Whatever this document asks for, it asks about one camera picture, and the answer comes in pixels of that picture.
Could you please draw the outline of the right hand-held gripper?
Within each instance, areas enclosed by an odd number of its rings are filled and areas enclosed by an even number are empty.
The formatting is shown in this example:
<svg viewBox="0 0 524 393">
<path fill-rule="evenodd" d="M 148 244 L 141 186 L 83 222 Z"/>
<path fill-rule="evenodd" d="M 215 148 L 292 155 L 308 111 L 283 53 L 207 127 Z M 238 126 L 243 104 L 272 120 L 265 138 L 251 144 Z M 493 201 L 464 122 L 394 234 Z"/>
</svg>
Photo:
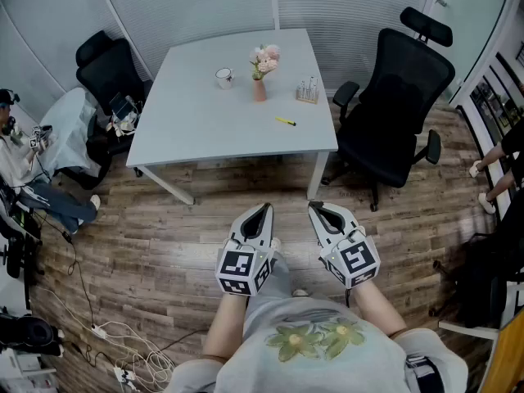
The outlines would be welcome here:
<svg viewBox="0 0 524 393">
<path fill-rule="evenodd" d="M 345 288 L 355 288 L 375 278 L 380 257 L 374 241 L 357 227 L 357 220 L 344 207 L 311 201 L 308 214 L 320 246 L 319 260 Z M 341 236 L 337 242 L 331 242 Z"/>
</svg>

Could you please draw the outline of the person's right forearm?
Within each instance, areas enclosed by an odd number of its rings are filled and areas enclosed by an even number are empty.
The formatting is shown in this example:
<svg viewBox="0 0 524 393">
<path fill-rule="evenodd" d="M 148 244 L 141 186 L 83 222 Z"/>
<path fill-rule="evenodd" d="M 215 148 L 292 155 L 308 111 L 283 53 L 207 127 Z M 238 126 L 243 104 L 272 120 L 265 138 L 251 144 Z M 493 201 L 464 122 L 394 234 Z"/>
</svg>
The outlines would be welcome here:
<svg viewBox="0 0 524 393">
<path fill-rule="evenodd" d="M 406 322 L 377 288 L 373 280 L 360 283 L 351 292 L 363 319 L 380 329 L 388 337 L 393 337 L 408 329 Z"/>
</svg>

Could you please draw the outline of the person's grey flower print shirt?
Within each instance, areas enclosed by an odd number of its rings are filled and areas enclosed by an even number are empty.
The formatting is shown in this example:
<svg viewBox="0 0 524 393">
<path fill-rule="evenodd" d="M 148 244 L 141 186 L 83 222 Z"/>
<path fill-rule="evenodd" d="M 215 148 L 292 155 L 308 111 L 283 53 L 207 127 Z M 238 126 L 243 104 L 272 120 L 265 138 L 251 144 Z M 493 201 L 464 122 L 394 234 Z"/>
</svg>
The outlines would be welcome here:
<svg viewBox="0 0 524 393">
<path fill-rule="evenodd" d="M 411 393 L 422 359 L 444 393 L 465 393 L 468 366 L 430 329 L 390 338 L 331 300 L 250 300 L 233 357 L 180 364 L 166 393 Z"/>
</svg>

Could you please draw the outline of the wooden tube rack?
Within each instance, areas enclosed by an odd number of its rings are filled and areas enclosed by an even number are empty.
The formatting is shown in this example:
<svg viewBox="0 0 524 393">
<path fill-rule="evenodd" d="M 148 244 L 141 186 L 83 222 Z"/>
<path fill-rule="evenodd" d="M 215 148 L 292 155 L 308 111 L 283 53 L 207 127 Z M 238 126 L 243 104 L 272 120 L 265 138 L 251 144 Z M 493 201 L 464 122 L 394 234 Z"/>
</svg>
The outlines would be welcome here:
<svg viewBox="0 0 524 393">
<path fill-rule="evenodd" d="M 318 77 L 309 76 L 302 79 L 296 87 L 296 100 L 311 104 L 318 103 Z"/>
</svg>

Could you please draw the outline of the pink flower bouquet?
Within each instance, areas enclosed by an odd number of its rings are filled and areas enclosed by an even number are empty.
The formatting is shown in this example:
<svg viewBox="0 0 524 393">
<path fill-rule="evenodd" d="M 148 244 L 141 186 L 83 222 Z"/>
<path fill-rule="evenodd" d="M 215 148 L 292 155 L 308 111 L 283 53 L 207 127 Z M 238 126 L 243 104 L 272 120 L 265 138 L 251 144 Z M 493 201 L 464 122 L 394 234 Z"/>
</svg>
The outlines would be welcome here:
<svg viewBox="0 0 524 393">
<path fill-rule="evenodd" d="M 278 68 L 281 50 L 277 45 L 260 45 L 250 55 L 253 80 L 262 80 L 267 74 Z"/>
</svg>

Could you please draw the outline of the black tablet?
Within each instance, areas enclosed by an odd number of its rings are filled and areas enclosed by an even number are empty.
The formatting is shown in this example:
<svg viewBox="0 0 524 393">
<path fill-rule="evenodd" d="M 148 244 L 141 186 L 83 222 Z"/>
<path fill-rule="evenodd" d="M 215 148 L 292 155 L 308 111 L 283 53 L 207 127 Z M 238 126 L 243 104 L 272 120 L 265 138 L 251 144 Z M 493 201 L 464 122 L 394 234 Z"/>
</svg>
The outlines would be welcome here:
<svg viewBox="0 0 524 393">
<path fill-rule="evenodd" d="M 110 108 L 118 120 L 123 120 L 131 112 L 135 111 L 136 104 L 130 96 L 123 96 L 117 93 L 110 101 Z"/>
</svg>

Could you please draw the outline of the person's left forearm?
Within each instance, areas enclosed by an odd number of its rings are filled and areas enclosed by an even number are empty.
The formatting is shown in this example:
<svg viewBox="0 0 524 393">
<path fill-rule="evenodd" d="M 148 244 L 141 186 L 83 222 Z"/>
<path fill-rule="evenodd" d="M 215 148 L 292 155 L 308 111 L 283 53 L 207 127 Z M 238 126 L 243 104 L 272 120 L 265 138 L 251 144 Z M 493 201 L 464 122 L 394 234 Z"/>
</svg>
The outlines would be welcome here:
<svg viewBox="0 0 524 393">
<path fill-rule="evenodd" d="M 231 359 L 242 345 L 247 297 L 224 294 L 207 333 L 202 356 L 221 363 Z"/>
</svg>

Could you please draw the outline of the black mesh chair with headrest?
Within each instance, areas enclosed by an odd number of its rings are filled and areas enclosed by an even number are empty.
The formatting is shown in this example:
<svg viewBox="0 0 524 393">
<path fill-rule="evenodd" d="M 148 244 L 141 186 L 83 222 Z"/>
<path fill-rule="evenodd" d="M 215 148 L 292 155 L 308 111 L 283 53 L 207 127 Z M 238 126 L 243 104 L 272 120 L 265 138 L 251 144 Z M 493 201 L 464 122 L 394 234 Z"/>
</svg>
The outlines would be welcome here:
<svg viewBox="0 0 524 393">
<path fill-rule="evenodd" d="M 416 148 L 417 136 L 428 112 L 455 76 L 452 63 L 428 45 L 433 41 L 450 47 L 451 28 L 412 7 L 400 13 L 400 21 L 417 37 L 382 29 L 368 86 L 361 90 L 357 83 L 347 81 L 332 98 L 340 109 L 337 154 L 345 166 L 323 177 L 321 183 L 327 186 L 357 167 L 372 190 L 371 211 L 378 209 L 379 183 L 401 188 L 412 165 L 420 160 L 438 163 L 440 135 L 430 130 L 421 150 Z"/>
</svg>

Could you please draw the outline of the black swivel chair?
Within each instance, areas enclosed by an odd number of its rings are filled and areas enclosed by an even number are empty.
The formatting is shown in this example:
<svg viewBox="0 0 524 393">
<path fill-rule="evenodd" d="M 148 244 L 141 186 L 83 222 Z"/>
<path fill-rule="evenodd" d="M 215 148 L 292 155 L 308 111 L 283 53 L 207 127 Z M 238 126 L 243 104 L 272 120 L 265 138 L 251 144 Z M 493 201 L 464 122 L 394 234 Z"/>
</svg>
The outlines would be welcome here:
<svg viewBox="0 0 524 393">
<path fill-rule="evenodd" d="M 466 328 L 500 323 L 507 283 L 524 267 L 524 222 L 500 223 L 493 233 L 476 233 L 463 248 L 466 259 L 456 269 L 446 270 L 438 260 L 433 263 L 433 269 L 454 285 L 454 293 L 428 314 L 438 317 L 457 305 L 457 320 Z"/>
</svg>

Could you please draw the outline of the round table with pale cloth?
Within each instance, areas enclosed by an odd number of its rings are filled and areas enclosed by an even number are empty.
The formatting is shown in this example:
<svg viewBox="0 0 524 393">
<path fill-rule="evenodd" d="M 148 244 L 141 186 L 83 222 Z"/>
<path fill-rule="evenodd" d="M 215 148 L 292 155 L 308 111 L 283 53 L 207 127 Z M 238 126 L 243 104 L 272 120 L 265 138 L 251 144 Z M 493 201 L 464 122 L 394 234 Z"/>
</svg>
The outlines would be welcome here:
<svg viewBox="0 0 524 393">
<path fill-rule="evenodd" d="M 89 176 L 98 176 L 101 166 L 87 151 L 88 125 L 95 111 L 83 88 L 70 90 L 47 111 L 40 125 L 52 126 L 50 146 L 40 159 L 49 174 L 79 168 Z"/>
</svg>

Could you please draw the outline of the orange wooden board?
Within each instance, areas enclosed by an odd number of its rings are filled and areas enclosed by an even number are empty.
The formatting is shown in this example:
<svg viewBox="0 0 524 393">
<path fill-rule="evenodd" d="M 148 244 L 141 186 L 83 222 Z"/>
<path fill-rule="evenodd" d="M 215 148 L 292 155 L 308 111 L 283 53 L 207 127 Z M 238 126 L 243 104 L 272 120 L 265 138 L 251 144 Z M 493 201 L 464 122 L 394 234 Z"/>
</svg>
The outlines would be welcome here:
<svg viewBox="0 0 524 393">
<path fill-rule="evenodd" d="M 524 380 L 524 307 L 501 330 L 478 393 L 511 393 Z"/>
</svg>

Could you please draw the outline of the white mug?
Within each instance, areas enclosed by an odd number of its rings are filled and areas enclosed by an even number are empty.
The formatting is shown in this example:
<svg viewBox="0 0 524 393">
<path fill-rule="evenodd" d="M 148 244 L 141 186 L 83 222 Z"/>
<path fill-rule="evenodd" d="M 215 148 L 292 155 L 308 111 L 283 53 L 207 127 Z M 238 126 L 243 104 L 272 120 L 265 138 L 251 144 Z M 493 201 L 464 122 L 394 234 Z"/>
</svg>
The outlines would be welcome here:
<svg viewBox="0 0 524 393">
<path fill-rule="evenodd" d="M 221 68 L 216 71 L 215 78 L 223 90 L 230 89 L 233 86 L 234 70 L 228 67 Z"/>
</svg>

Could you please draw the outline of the white display shelf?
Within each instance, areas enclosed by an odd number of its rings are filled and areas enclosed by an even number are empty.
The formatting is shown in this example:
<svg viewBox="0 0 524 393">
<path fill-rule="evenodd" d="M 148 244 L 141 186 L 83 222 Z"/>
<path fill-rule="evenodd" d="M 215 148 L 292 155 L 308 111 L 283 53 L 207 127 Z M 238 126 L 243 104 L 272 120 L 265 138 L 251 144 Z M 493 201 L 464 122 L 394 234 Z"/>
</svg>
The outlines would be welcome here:
<svg viewBox="0 0 524 393">
<path fill-rule="evenodd" d="M 458 110 L 463 114 L 479 151 L 468 166 L 469 173 L 476 160 L 481 160 L 514 125 L 524 120 L 524 40 L 514 45 L 505 43 L 496 52 L 472 91 L 458 104 Z M 482 170 L 474 179 L 487 178 L 488 187 L 480 193 L 489 192 L 510 170 L 517 156 L 515 153 L 502 157 Z M 520 187 L 512 185 L 497 196 L 494 215 L 504 216 L 511 200 L 521 189 L 524 189 L 524 182 Z"/>
</svg>

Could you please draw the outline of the black bag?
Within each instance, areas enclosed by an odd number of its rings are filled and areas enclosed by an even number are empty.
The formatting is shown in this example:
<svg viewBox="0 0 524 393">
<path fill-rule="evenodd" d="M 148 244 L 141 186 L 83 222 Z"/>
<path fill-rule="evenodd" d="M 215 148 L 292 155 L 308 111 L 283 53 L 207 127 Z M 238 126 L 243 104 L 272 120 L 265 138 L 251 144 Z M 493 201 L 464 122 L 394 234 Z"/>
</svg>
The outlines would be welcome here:
<svg viewBox="0 0 524 393">
<path fill-rule="evenodd" d="M 63 354 L 56 327 L 32 315 L 16 317 L 0 313 L 0 352 L 7 349 L 56 357 Z"/>
</svg>

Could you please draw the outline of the white table leg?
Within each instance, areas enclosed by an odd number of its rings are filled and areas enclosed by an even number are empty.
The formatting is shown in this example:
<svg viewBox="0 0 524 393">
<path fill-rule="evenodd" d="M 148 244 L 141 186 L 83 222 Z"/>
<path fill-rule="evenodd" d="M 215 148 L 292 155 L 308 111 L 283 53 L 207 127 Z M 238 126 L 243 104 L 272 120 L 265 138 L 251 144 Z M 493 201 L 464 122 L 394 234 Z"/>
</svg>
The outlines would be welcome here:
<svg viewBox="0 0 524 393">
<path fill-rule="evenodd" d="M 316 161 L 314 164 L 314 169 L 309 181 L 309 186 L 307 189 L 306 197 L 308 201 L 315 199 L 317 195 L 318 188 L 320 186 L 325 166 L 327 164 L 329 157 L 328 151 L 319 151 L 316 156 Z"/>
<path fill-rule="evenodd" d="M 155 166 L 142 165 L 138 169 L 186 205 L 192 206 L 195 203 L 195 198 L 189 192 L 171 183 Z"/>
</svg>

